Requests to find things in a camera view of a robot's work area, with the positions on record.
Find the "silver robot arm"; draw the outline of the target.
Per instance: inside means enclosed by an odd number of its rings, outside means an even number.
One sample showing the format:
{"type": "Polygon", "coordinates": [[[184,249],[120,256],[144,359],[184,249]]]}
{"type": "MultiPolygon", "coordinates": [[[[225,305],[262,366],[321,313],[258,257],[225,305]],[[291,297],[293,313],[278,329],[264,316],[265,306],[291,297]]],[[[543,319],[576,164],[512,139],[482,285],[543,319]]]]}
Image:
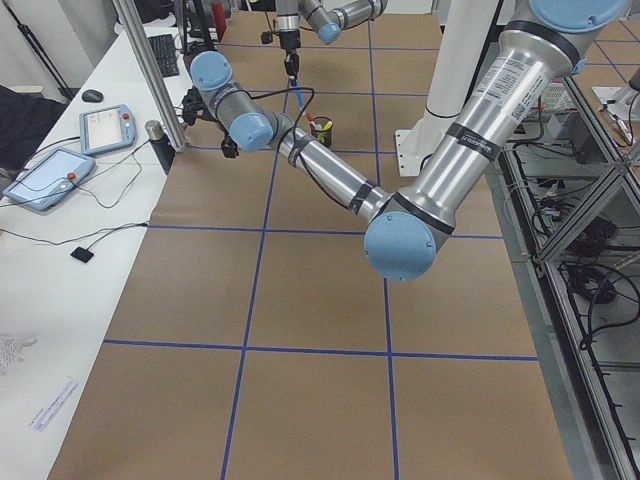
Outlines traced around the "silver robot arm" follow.
{"type": "Polygon", "coordinates": [[[206,50],[189,71],[208,111],[246,152],[271,147],[341,207],[368,221],[364,251],[383,277],[424,274],[456,226],[455,214],[548,83],[579,72],[589,46],[629,11],[626,1],[522,1],[500,52],[409,186],[387,193],[283,113],[256,104],[228,60],[206,50]]]}
{"type": "Polygon", "coordinates": [[[299,72],[297,50],[301,47],[302,20],[323,44],[330,45],[343,31],[381,16],[387,5],[386,0],[361,0],[327,10],[320,1],[276,0],[277,33],[285,51],[284,65],[289,78],[296,79],[299,72]]]}

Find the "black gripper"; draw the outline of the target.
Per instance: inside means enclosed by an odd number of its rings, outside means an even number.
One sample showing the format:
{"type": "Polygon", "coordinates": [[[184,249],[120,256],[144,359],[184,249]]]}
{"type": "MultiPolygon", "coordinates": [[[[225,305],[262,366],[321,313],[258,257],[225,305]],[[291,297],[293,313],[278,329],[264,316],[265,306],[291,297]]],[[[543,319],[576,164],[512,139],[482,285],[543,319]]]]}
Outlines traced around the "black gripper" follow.
{"type": "Polygon", "coordinates": [[[297,48],[285,50],[284,67],[288,76],[299,75],[300,57],[297,48]]]}
{"type": "Polygon", "coordinates": [[[224,133],[220,148],[225,158],[237,158],[239,156],[238,144],[232,139],[228,132],[224,133]]]}

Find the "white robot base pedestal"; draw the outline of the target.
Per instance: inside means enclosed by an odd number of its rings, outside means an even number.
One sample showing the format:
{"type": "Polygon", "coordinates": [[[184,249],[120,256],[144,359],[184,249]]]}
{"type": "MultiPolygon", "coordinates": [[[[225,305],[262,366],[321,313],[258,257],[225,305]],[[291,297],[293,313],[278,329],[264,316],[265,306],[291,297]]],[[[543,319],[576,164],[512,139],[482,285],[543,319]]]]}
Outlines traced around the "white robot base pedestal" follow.
{"type": "Polygon", "coordinates": [[[424,114],[411,129],[395,132],[398,170],[402,177],[415,177],[420,173],[460,114],[502,5],[497,0],[448,3],[424,114]]]}

